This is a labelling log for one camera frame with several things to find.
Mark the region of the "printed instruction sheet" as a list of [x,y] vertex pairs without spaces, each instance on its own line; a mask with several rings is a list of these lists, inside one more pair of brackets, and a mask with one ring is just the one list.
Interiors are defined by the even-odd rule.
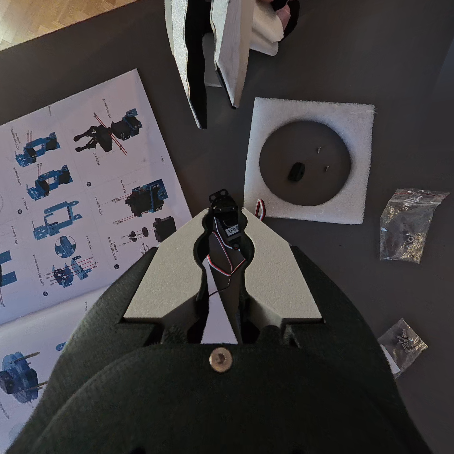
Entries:
[[192,216],[137,70],[0,135],[4,453],[97,298]]

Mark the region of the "scattered clear screw bags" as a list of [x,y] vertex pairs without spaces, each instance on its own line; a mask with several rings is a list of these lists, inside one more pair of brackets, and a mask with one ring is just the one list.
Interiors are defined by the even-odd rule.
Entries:
[[378,338],[378,344],[395,379],[405,372],[424,350],[428,349],[428,345],[403,318]]

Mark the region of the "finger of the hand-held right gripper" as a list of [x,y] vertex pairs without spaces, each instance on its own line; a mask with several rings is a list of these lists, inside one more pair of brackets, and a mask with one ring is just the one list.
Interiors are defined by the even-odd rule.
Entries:
[[253,24],[253,0],[213,0],[214,66],[233,108],[240,105]]
[[191,112],[199,129],[207,128],[203,37],[210,33],[211,1],[165,0],[167,36]]

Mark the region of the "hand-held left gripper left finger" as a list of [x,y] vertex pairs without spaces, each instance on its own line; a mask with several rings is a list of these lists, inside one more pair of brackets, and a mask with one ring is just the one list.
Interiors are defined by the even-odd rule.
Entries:
[[208,316],[210,209],[204,209],[158,247],[125,314],[126,321],[178,326],[202,334]]

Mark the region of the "white foam square with hole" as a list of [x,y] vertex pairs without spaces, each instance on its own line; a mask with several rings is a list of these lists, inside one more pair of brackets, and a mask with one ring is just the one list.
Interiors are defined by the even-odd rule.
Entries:
[[[357,225],[364,219],[366,192],[371,167],[374,105],[323,101],[272,99],[254,100],[249,136],[244,207],[252,211],[265,202],[271,218]],[[277,129],[296,121],[324,124],[336,132],[349,151],[351,170],[346,183],[330,200],[316,206],[299,206],[284,201],[266,185],[259,158],[266,140]]]

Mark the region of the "dark brown desk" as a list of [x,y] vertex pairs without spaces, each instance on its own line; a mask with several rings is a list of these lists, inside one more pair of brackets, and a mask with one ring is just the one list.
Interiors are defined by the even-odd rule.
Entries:
[[[453,453],[453,1],[302,1],[278,54],[250,54],[240,106],[207,89],[196,127],[162,1],[137,1],[1,51],[1,124],[138,69],[192,215],[226,188],[239,203],[256,97],[375,106],[364,222],[266,218],[350,298],[380,337],[400,318],[428,344],[398,379],[433,453]],[[379,259],[398,188],[449,191],[421,264]]]

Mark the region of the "small clear zip bag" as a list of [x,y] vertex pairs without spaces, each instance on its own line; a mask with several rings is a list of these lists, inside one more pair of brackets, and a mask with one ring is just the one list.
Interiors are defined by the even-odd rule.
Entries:
[[434,211],[449,194],[396,189],[380,217],[380,260],[419,264]]

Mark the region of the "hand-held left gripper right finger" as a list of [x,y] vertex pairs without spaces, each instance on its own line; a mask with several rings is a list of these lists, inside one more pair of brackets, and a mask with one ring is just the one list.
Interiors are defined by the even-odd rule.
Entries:
[[248,318],[259,330],[266,326],[319,322],[321,313],[290,244],[246,208],[243,232],[252,242],[253,257],[244,270],[250,300]]

